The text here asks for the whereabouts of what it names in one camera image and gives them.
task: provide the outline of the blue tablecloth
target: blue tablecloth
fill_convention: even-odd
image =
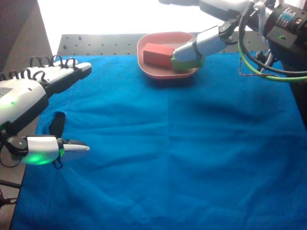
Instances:
[[[63,137],[91,153],[28,166],[13,230],[307,229],[307,132],[288,84],[240,76],[238,54],[179,82],[149,80],[135,56],[76,58],[92,74],[50,99],[36,133],[63,111]]]

